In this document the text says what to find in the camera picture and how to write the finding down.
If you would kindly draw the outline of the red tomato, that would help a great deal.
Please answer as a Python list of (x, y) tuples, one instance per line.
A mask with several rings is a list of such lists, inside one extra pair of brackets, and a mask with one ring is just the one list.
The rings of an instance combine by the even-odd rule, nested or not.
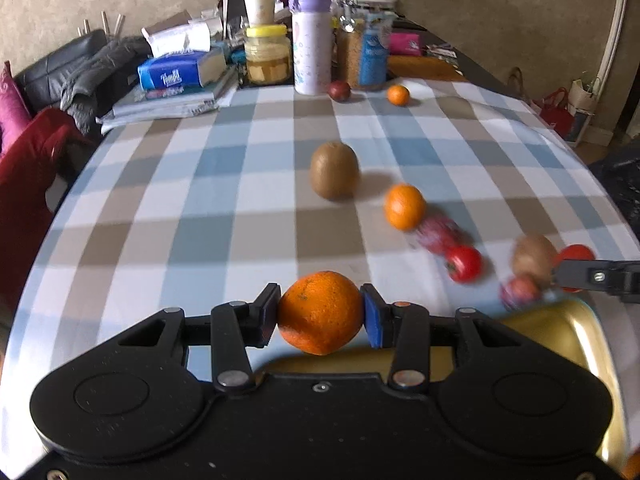
[[(553, 263), (553, 276), (555, 279), (555, 274), (558, 272), (556, 269), (558, 266), (567, 260), (584, 260), (584, 261), (594, 261), (596, 260), (596, 254), (594, 251), (586, 245), (583, 244), (571, 244), (566, 245), (560, 252), (558, 252), (554, 258)], [(585, 278), (584, 284), (591, 284), (591, 278)], [(569, 294), (577, 294), (578, 292), (582, 292), (584, 290), (583, 287), (567, 287), (561, 286), (563, 292), (568, 292)]]
[(449, 277), (456, 283), (472, 283), (483, 273), (483, 256), (473, 246), (450, 248), (446, 252), (445, 263)]

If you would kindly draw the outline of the orange mandarin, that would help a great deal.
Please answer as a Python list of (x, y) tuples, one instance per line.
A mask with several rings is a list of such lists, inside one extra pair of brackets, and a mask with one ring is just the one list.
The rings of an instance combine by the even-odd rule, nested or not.
[(363, 304), (358, 287), (333, 271), (309, 274), (281, 297), (278, 327), (294, 348), (327, 356), (348, 344), (360, 331)]
[(427, 204), (421, 192), (413, 185), (399, 183), (385, 195), (384, 214), (387, 223), (399, 231), (414, 231), (424, 219)]

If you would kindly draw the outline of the red plum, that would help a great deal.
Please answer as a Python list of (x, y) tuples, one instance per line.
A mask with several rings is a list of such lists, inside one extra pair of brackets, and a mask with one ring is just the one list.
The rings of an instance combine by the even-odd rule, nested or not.
[(442, 214), (424, 219), (416, 230), (416, 239), (423, 248), (438, 256), (463, 244), (463, 234), (457, 223)]
[(508, 311), (520, 310), (534, 304), (541, 296), (542, 290), (538, 284), (526, 274), (511, 276), (499, 289), (500, 300)]

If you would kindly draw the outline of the kiwi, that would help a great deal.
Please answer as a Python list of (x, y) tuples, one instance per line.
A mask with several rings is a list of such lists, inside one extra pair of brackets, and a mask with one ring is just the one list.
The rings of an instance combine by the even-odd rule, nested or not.
[(529, 233), (521, 235), (514, 243), (510, 267), (515, 275), (527, 275), (541, 288), (552, 281), (553, 263), (558, 255), (547, 237)]
[(312, 190), (325, 200), (351, 198), (360, 182), (355, 151), (342, 142), (321, 144), (311, 156), (309, 179)]

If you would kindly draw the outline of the gold metal tray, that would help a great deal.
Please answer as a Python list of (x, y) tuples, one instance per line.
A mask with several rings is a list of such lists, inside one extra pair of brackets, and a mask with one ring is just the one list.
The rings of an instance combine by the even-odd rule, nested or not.
[[(613, 415), (598, 456), (621, 471), (629, 455), (629, 438), (614, 361), (602, 326), (593, 310), (578, 299), (562, 299), (543, 307), (518, 312), (501, 320), (523, 336), (589, 370), (608, 388)], [(275, 333), (268, 347), (248, 352), (256, 374), (378, 373), (388, 376), (393, 351), (373, 349), (359, 333), (347, 346), (328, 356), (312, 356), (287, 344)]]

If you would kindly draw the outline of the red plum by tray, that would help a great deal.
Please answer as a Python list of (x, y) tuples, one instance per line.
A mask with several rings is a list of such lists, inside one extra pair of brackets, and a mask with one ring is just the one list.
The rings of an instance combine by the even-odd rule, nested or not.
[(500, 300), (508, 311), (520, 310), (534, 304), (541, 296), (542, 290), (538, 284), (526, 274), (511, 276), (499, 289)]

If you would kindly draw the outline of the checkered tablecloth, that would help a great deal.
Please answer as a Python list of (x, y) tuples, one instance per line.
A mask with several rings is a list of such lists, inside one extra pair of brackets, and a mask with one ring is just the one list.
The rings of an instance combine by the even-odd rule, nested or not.
[[(435, 314), (499, 315), (524, 233), (638, 258), (599, 182), (523, 102), (468, 82), (406, 87), (405, 107), (381, 92), (337, 103), (290, 86), (242, 89), (214, 114), (111, 131), (62, 201), (17, 310), (1, 379), (2, 471), (17, 477), (41, 456), (28, 409), (40, 379), (161, 308), (202, 315), (332, 270)], [(357, 155), (346, 200), (310, 186), (326, 142)], [(399, 183), (421, 192), (424, 219), (454, 220), (462, 245), (482, 254), (476, 281), (454, 282), (418, 228), (387, 223), (385, 195)]]

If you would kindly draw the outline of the red shopping bag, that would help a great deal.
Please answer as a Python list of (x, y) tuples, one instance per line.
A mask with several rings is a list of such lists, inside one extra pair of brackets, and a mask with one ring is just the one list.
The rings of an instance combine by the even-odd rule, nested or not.
[(566, 138), (574, 122), (574, 116), (567, 108), (568, 90), (560, 87), (540, 101), (540, 117), (561, 138)]

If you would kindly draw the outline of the stack of books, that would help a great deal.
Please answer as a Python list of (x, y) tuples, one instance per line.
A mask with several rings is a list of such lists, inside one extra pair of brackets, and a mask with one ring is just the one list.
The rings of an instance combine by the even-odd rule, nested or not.
[(106, 133), (133, 122), (200, 116), (226, 106), (229, 102), (227, 94), (237, 84), (238, 70), (231, 66), (217, 81), (203, 88), (175, 87), (144, 91), (134, 87), (108, 113), (96, 118), (96, 123), (101, 127), (101, 132)]

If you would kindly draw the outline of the far dark plum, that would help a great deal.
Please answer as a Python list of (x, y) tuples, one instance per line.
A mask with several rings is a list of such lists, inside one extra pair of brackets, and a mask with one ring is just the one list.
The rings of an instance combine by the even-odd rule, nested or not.
[(330, 83), (328, 96), (335, 102), (343, 103), (350, 99), (352, 88), (344, 80), (334, 80)]

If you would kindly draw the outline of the wooden cutting board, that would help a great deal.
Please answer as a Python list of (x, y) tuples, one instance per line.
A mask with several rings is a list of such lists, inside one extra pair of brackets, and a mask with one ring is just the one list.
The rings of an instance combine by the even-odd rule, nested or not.
[(466, 81), (452, 64), (426, 56), (391, 55), (387, 69), (395, 78), (420, 78), (438, 81)]

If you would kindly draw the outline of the yellow lid honey jar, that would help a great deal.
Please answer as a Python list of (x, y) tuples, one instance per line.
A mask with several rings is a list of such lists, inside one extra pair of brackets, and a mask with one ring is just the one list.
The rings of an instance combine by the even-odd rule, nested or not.
[(285, 24), (245, 29), (246, 72), (252, 84), (280, 84), (292, 74), (292, 47)]

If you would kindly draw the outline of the pink pouch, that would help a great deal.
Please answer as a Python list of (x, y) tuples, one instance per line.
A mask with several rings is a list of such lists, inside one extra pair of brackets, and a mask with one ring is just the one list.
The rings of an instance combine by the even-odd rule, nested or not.
[(392, 32), (388, 50), (390, 55), (421, 56), (420, 35), (416, 32)]

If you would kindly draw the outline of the black leather sofa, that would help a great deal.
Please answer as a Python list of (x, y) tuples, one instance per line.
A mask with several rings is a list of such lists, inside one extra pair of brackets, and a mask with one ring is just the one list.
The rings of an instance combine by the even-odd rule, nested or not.
[(35, 116), (44, 108), (55, 106), (70, 74), (93, 57), (107, 43), (102, 29), (89, 32), (48, 53), (13, 76), (29, 113)]

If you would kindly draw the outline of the glass cereal jar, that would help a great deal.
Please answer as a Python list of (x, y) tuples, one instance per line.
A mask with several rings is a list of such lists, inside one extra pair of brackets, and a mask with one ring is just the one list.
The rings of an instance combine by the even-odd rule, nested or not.
[(354, 89), (377, 89), (386, 81), (397, 0), (336, 0), (338, 78)]

